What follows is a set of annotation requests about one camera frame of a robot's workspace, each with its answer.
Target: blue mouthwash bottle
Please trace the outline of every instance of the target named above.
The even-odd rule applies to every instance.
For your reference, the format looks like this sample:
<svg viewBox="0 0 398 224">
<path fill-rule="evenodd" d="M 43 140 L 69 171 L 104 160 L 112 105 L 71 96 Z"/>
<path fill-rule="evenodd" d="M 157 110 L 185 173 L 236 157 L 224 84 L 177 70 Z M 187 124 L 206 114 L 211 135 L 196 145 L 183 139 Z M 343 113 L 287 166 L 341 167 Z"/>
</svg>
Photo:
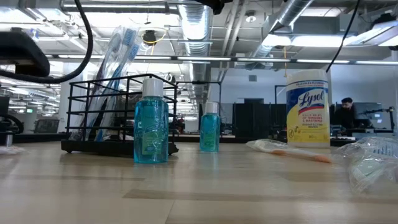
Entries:
<svg viewBox="0 0 398 224">
<path fill-rule="evenodd" d="M 218 152 L 220 143 L 220 117 L 218 116 L 218 104 L 207 102 L 205 115 L 200 123 L 200 150 L 206 152 Z"/>
<path fill-rule="evenodd" d="M 167 162 L 169 156 L 169 106 L 163 101 L 163 81 L 148 78 L 134 118 L 134 161 Z"/>
</svg>

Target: bottle cap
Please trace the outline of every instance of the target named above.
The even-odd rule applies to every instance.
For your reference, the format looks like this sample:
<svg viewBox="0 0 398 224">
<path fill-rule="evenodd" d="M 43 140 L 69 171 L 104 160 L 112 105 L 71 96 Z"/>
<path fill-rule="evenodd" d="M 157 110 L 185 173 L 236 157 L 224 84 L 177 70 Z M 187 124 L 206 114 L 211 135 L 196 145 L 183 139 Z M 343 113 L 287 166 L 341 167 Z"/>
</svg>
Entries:
<svg viewBox="0 0 398 224">
<path fill-rule="evenodd" d="M 163 97 L 163 81 L 157 78 L 147 78 L 142 84 L 142 96 Z"/>
<path fill-rule="evenodd" d="M 218 103 L 217 102 L 206 102 L 206 113 L 218 113 Z"/>
</svg>

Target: lysol logo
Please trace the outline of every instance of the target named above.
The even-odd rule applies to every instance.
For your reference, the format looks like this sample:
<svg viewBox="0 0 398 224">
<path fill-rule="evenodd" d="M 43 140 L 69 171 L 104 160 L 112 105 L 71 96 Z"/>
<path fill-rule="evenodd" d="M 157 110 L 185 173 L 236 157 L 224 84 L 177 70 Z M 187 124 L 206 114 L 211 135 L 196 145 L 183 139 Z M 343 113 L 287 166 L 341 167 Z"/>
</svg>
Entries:
<svg viewBox="0 0 398 224">
<path fill-rule="evenodd" d="M 298 97 L 298 106 L 300 108 L 298 114 L 300 115 L 309 110 L 323 109 L 325 107 L 325 102 L 323 101 L 324 97 L 325 91 L 322 89 L 310 90 L 301 94 Z"/>
</svg>

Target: wooden table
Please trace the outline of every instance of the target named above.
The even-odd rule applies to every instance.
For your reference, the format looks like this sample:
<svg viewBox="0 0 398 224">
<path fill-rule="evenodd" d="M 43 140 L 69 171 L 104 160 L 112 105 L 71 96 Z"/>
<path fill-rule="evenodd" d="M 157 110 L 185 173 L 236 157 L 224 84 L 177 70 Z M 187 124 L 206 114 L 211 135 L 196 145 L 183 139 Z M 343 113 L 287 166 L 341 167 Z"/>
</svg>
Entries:
<svg viewBox="0 0 398 224">
<path fill-rule="evenodd" d="M 244 144 L 178 144 L 157 165 L 20 146 L 29 153 L 0 156 L 0 223 L 398 223 L 395 186 L 360 197 L 340 165 Z"/>
</svg>

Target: black wire rack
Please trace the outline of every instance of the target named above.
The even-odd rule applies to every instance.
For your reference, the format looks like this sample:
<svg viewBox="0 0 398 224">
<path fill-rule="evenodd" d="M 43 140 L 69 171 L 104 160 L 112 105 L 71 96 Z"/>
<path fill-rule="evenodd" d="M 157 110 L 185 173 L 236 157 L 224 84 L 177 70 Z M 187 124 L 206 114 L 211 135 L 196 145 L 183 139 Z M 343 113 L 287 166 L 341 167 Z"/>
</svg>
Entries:
<svg viewBox="0 0 398 224">
<path fill-rule="evenodd" d="M 171 124 L 171 128 L 169 128 L 169 132 L 171 131 L 172 134 L 169 137 L 169 155 L 178 152 L 178 149 L 175 145 L 175 123 L 177 122 L 176 119 L 176 114 L 177 114 L 177 88 L 178 85 L 167 81 L 164 78 L 158 77 L 157 75 L 154 74 L 142 74 L 142 75 L 131 75 L 131 76 L 126 76 L 126 77 L 118 77 L 118 78 L 105 78 L 101 80 L 89 80 L 89 81 L 82 81 L 82 82 L 71 82 L 70 83 L 70 95 L 68 97 L 69 99 L 69 105 L 68 105 L 68 118 L 67 118 L 67 126 L 65 127 L 67 129 L 67 136 L 71 134 L 71 130 L 77 130 L 74 131 L 75 137 L 77 138 L 69 138 L 67 140 L 63 140 L 61 142 L 61 150 L 67 151 L 69 153 L 73 151 L 79 151 L 79 152 L 95 152 L 98 154 L 105 154 L 105 155 L 113 155 L 113 156 L 134 156 L 133 153 L 133 148 L 134 148 L 134 141 L 129 141 L 126 139 L 126 133 L 128 131 L 133 131 L 133 127 L 129 127 L 127 125 L 127 114 L 135 112 L 135 110 L 129 109 L 129 98 L 133 95 L 141 95 L 141 91 L 130 91 L 131 83 L 138 83 L 142 85 L 142 82 L 138 80 L 138 78 L 157 78 L 159 80 L 162 80 L 164 83 L 168 84 L 167 86 L 164 87 L 164 90 L 173 90 L 174 91 L 174 97 L 168 97 L 164 96 L 165 102 L 167 104 L 173 104 L 173 113 L 169 113 L 169 117 L 173 117 L 173 122 Z M 127 82 L 126 85 L 126 91 L 122 90 L 117 90 L 114 88 L 110 88 L 108 86 L 102 85 L 101 83 L 103 82 L 109 82 L 113 80 L 120 80 L 123 81 L 125 80 Z M 85 95 L 80 95 L 80 96 L 75 96 L 73 95 L 73 90 L 76 90 L 76 88 L 81 88 L 86 90 Z M 95 94 L 95 89 L 96 88 L 104 88 L 111 90 L 111 93 L 105 93 L 105 94 Z M 104 106 L 101 108 L 101 110 L 92 110 L 90 111 L 90 103 L 94 97 L 108 97 L 108 96 L 124 96 L 126 97 L 126 100 L 124 102 L 124 108 L 119 109 L 116 108 L 116 110 L 102 110 Z M 85 103 L 85 109 L 83 111 L 72 111 L 72 102 L 73 101 L 79 101 L 82 103 Z M 122 116 L 123 123 L 119 126 L 88 126 L 87 124 L 87 119 L 88 119 L 88 114 L 90 113 L 98 113 L 97 116 L 97 121 L 99 118 L 102 117 L 104 113 L 122 113 L 124 116 Z M 71 126 L 71 116 L 84 116 L 83 122 L 81 123 L 80 126 Z M 99 130 L 99 129 L 107 129 L 107 130 L 115 130 L 118 132 L 117 138 L 111 138 L 111 140 L 107 141 L 95 141 L 93 138 L 87 138 L 87 129 L 92 130 Z"/>
</svg>

